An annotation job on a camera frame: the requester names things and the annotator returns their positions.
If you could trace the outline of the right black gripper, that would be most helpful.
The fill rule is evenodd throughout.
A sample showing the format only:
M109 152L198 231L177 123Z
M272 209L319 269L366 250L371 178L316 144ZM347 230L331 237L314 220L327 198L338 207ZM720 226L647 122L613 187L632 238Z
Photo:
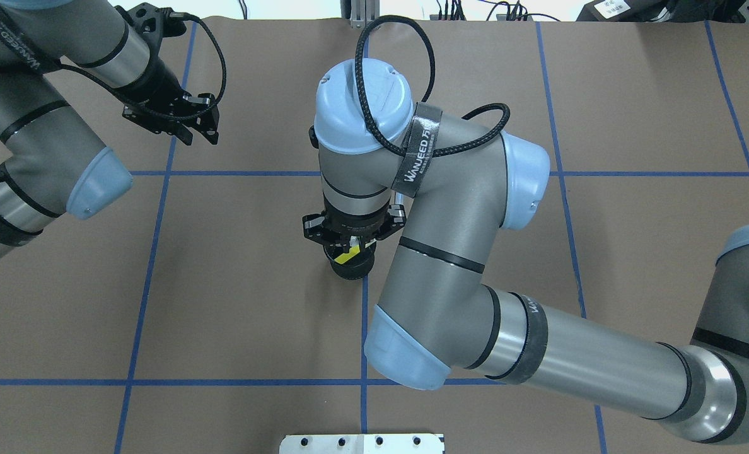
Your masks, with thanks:
M321 245L349 244L352 236L364 242L385 240L406 224L404 205L383 205L364 215L342 212L334 205L325 205L323 213L303 216L303 236Z

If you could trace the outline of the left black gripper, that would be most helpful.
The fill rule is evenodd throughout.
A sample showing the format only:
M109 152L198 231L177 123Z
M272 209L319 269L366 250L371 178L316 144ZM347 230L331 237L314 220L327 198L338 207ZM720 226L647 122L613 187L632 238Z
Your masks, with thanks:
M161 60L152 60L138 80L125 86L122 95L134 104L141 104L159 114L172 116L196 115L190 120L165 120L158 115L139 112L125 105L122 117L155 134L176 137L185 146L193 141L191 127L213 146L218 144L219 110L216 96L191 96L182 89L176 76Z

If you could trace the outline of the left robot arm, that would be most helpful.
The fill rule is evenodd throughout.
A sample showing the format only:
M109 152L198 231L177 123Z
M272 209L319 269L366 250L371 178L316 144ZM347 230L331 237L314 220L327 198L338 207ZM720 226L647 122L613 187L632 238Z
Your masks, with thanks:
M0 1L0 259L69 213L88 219L127 192L132 174L47 74L69 70L123 105L123 118L189 146L219 140L218 103L193 95L160 57L162 40L202 18L141 3Z

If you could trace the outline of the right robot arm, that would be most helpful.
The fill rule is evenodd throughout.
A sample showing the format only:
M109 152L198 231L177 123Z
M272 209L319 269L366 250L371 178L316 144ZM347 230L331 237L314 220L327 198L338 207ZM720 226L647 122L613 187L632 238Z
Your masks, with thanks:
M484 276L502 230L533 223L548 151L415 100L403 74L365 58L329 69L310 131L323 212L303 233L340 276L397 247L364 353L389 380L439 390L457 369L587 400L703 445L749 443L749 225L732 232L688 344L655 342L554 308Z

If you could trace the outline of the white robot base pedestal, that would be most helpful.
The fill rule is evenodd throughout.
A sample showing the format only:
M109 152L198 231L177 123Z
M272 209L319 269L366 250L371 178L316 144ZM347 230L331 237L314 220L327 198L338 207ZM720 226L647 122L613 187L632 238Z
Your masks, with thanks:
M292 434L279 453L445 453L442 434Z

